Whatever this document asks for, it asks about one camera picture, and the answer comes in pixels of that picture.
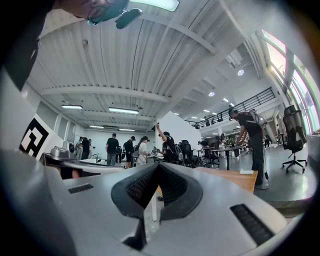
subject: wooden board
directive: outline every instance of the wooden board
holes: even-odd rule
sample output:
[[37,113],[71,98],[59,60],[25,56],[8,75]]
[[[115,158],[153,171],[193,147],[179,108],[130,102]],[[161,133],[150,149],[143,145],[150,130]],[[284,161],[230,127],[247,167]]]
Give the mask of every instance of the wooden board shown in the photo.
[[227,179],[250,193],[254,192],[255,182],[258,175],[257,170],[253,171],[252,175],[240,174],[239,170],[220,170],[205,167],[197,167],[194,170]]

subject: wooden table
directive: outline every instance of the wooden table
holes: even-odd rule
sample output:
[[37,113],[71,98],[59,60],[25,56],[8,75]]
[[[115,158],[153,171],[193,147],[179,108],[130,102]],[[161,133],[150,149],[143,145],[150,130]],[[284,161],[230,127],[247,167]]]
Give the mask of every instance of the wooden table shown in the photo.
[[225,152],[226,156],[226,169],[229,170],[229,151],[231,150],[239,150],[243,149],[245,146],[237,146],[237,147],[229,147],[229,148],[221,148],[221,149],[215,149],[214,147],[205,147],[203,150],[211,150],[212,152]]
[[194,170],[227,179],[250,193],[254,192],[258,175],[257,170],[253,171],[252,175],[240,174],[239,170],[220,170],[205,167],[197,167]]

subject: shorts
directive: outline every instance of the shorts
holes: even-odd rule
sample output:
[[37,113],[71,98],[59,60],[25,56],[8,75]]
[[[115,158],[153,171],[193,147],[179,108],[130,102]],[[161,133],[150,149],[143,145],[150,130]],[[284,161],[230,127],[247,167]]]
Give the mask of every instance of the shorts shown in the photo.
[[126,162],[129,162],[129,163],[131,162],[131,156],[132,156],[132,153],[129,154],[129,153],[125,152]]

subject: white shirt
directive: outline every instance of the white shirt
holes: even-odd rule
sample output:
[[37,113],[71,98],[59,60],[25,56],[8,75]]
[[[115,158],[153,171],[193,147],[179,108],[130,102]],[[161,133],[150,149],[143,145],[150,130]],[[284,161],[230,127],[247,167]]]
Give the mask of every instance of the white shirt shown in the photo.
[[138,164],[145,164],[147,162],[147,156],[142,154],[143,152],[147,152],[147,144],[144,142],[141,142],[139,146],[139,156],[136,162]]

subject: ceiling light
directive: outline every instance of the ceiling light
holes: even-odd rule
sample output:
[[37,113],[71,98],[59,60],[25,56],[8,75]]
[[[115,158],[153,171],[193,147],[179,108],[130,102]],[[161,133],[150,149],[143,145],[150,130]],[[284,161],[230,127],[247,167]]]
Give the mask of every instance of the ceiling light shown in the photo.
[[132,130],[132,129],[119,129],[119,131],[135,132],[136,130]]
[[156,6],[170,12],[174,12],[179,5],[178,0],[130,0],[130,2]]
[[103,126],[89,125],[90,128],[104,129]]
[[124,109],[124,108],[116,108],[116,107],[109,107],[109,111],[111,112],[120,112],[120,113],[127,113],[127,114],[135,114],[138,115],[139,111],[131,110],[131,109]]
[[82,110],[82,106],[79,105],[62,105],[61,107],[68,110]]
[[242,76],[245,73],[245,71],[243,69],[238,71],[238,76]]

